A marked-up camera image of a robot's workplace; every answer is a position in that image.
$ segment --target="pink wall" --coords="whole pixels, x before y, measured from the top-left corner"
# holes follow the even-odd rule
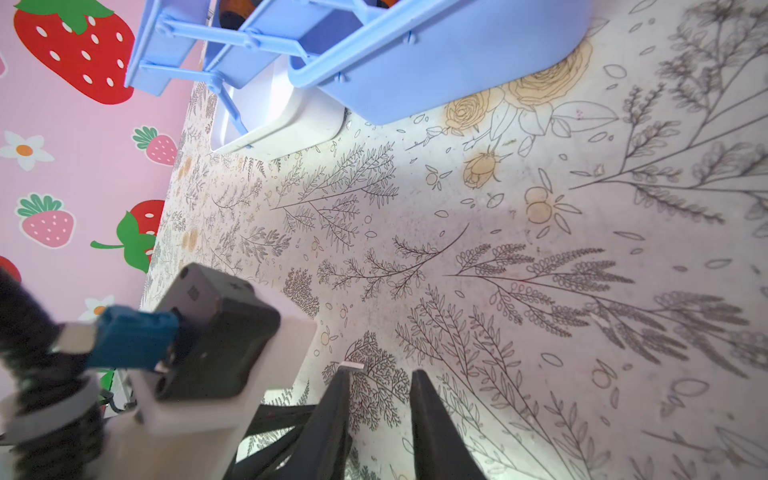
[[[153,127],[159,135],[169,137],[159,143],[164,144],[166,152],[173,153],[173,143],[180,136],[191,89],[191,83],[175,81],[161,98],[134,91],[126,101],[104,104],[81,93],[49,68],[77,70],[86,68],[83,65],[99,65],[89,78],[93,77],[92,85],[99,86],[93,95],[101,95],[103,100],[107,75],[119,75],[119,71],[110,72],[120,67],[114,58],[104,60],[101,57],[122,56],[119,52],[124,51],[125,46],[117,45],[115,39],[122,37],[125,43],[132,35],[117,33],[121,28],[130,28],[136,33],[144,3],[101,1],[105,7],[115,10],[114,14],[122,18],[127,27],[121,27],[117,18],[94,18],[94,25],[88,28],[101,35],[101,39],[97,45],[92,45],[91,30],[75,37],[76,33],[63,31],[58,20],[27,17],[22,19],[23,22],[17,18],[17,24],[14,23],[15,4],[45,6],[68,2],[0,0],[0,257],[10,260],[18,268],[22,284],[57,321],[77,320],[87,310],[93,310],[94,303],[87,306],[86,299],[103,300],[114,296],[117,303],[138,305],[144,271],[126,263],[124,249],[99,250],[91,247],[91,241],[119,244],[116,229],[127,210],[144,200],[165,199],[172,162],[163,164],[157,162],[161,159],[150,160],[146,151],[137,148],[132,137],[138,127]],[[96,16],[99,12],[102,16],[108,15],[103,9],[86,13]],[[30,22],[44,25],[44,30],[49,30],[45,32],[47,37],[35,38],[35,34],[42,34],[30,30],[39,26],[30,26]],[[41,48],[45,64],[25,44],[33,45],[32,50]],[[54,45],[52,49],[58,50],[56,55],[50,54],[50,58],[45,56],[48,45]],[[89,49],[90,64],[77,56],[82,48]],[[94,63],[100,59],[102,64]],[[128,58],[121,60],[127,66]],[[65,61],[71,63],[62,67],[61,63]],[[79,72],[75,73],[72,81],[83,81]],[[113,80],[114,88],[121,88],[122,80]],[[84,90],[92,85],[81,84]],[[42,136],[42,141],[33,138],[38,135]],[[30,157],[36,157],[38,161],[31,163]],[[43,243],[56,245],[55,239],[45,240],[46,232],[38,233],[38,240],[33,240],[20,228],[24,218],[17,214],[18,199],[29,198],[31,193],[40,194],[41,199],[50,195],[51,201],[63,202],[59,211],[73,216],[74,233],[70,232],[71,238],[64,246],[47,247]],[[35,224],[35,220],[44,219],[45,216],[39,216],[29,220],[26,230],[39,228],[41,222],[37,222],[36,227],[30,225]],[[146,237],[133,235],[133,240],[147,244]]]

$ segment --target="floral tablecloth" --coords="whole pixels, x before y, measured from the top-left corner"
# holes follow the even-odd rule
[[[143,307],[189,262],[281,289],[319,328],[271,402],[366,364],[349,478],[413,478],[416,368],[489,478],[765,478],[767,91],[737,0],[596,2],[547,71],[276,161],[211,154],[198,85]]]

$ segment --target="blue plastic toolbox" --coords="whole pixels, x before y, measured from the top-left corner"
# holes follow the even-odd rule
[[[207,0],[147,0],[126,84],[160,94],[205,81],[243,134],[222,82],[242,88],[277,55],[289,78],[386,124],[548,68],[581,41],[589,0],[263,0],[239,30],[204,24]],[[180,69],[195,39],[202,72]]]

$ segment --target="pink strawberry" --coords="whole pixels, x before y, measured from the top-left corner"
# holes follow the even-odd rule
[[[74,217],[61,209],[62,203],[45,195],[42,200],[37,194],[18,199],[20,208],[16,214],[23,220],[22,232],[48,248],[61,248],[72,237]]]
[[[167,135],[158,135],[156,128],[142,127],[134,130],[136,148],[144,150],[153,162],[173,165],[176,161],[176,144]]]

